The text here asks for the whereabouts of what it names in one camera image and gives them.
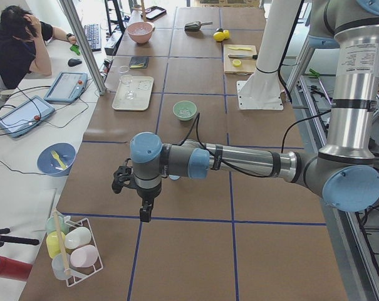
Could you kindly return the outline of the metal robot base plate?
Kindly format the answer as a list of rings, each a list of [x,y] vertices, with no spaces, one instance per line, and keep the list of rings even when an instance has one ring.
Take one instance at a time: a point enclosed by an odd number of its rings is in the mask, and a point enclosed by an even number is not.
[[[246,91],[246,81],[237,81],[237,98],[240,110],[283,110],[281,90],[277,80],[256,83]]]

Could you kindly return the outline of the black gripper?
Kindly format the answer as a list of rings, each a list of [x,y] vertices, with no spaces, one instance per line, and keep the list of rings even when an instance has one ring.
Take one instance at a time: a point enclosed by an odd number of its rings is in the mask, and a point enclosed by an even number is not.
[[[162,191],[161,178],[155,179],[135,179],[137,184],[137,194],[142,198],[142,207],[140,208],[140,221],[150,222],[153,210],[154,199]]]

